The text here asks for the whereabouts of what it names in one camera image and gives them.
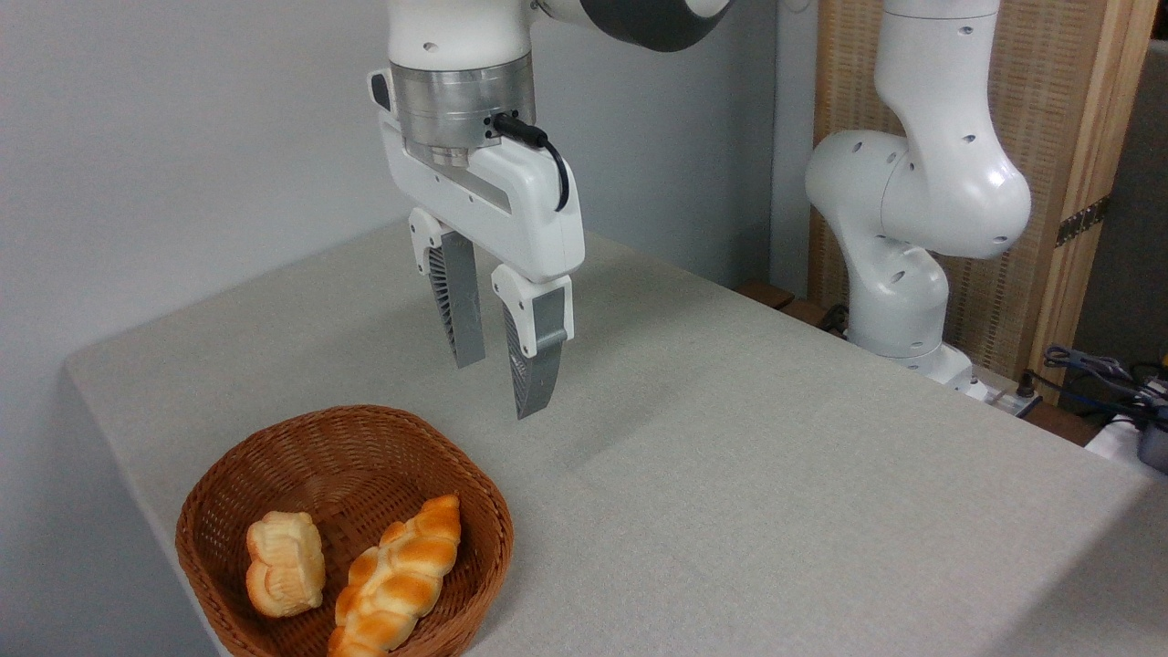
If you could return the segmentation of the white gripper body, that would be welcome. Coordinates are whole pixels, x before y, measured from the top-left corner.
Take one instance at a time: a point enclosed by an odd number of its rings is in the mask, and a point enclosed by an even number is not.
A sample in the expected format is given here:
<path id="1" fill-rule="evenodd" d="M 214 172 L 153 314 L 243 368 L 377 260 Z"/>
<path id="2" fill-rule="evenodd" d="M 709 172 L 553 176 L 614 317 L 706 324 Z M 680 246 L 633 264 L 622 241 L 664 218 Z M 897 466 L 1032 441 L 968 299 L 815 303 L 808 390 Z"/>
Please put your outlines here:
<path id="1" fill-rule="evenodd" d="M 559 201 L 573 188 L 570 167 L 495 124 L 537 120 L 530 69 L 381 69 L 369 92 L 392 182 L 413 203 L 528 281 L 579 269 L 579 200 Z"/>

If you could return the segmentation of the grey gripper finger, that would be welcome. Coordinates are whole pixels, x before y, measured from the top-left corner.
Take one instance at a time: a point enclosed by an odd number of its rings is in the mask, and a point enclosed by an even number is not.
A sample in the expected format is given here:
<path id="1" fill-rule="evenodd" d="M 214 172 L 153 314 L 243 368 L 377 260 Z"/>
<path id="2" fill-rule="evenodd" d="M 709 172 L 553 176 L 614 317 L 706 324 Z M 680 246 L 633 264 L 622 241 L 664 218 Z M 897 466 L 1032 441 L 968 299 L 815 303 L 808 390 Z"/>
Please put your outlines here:
<path id="1" fill-rule="evenodd" d="M 505 310 L 515 412 L 522 420 L 545 408 L 558 383 L 559 353 L 573 338 L 572 281 L 533 283 L 506 265 L 491 281 Z"/>
<path id="2" fill-rule="evenodd" d="M 475 245 L 422 208 L 409 216 L 413 261 L 427 278 L 456 367 L 484 360 Z"/>

